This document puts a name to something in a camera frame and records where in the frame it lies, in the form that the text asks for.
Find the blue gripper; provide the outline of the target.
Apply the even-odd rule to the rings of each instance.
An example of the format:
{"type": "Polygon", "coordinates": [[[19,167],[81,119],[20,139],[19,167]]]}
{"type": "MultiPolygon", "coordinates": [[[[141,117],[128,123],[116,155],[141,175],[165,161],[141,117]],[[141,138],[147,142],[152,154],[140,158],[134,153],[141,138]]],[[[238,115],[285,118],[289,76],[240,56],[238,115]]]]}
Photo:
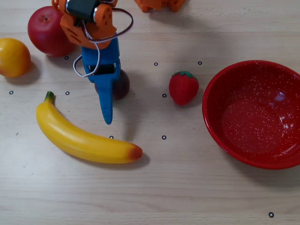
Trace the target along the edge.
{"type": "MultiPolygon", "coordinates": [[[[82,61],[85,68],[94,68],[98,62],[98,51],[94,43],[86,41],[82,47],[82,61]]],[[[114,65],[111,74],[91,75],[88,79],[98,90],[101,111],[106,124],[113,120],[113,82],[120,78],[120,50],[118,38],[110,41],[105,49],[100,49],[100,65],[114,65]]]]}

